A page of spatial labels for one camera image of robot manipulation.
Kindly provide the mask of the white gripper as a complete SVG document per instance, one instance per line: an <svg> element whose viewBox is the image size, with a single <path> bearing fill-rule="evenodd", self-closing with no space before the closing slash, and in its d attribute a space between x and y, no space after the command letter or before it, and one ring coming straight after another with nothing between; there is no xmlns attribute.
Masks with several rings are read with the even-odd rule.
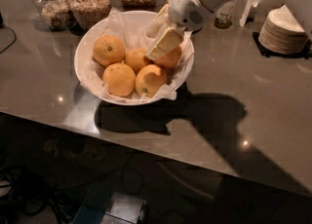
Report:
<svg viewBox="0 0 312 224"><path fill-rule="evenodd" d="M198 31L212 14L212 9L204 0L169 0L169 5L165 4L145 29L149 38L157 36L148 47L146 56L157 60L183 42L184 34L181 31L167 27L171 26L172 22L187 31ZM162 27L167 28L158 34Z"/></svg>

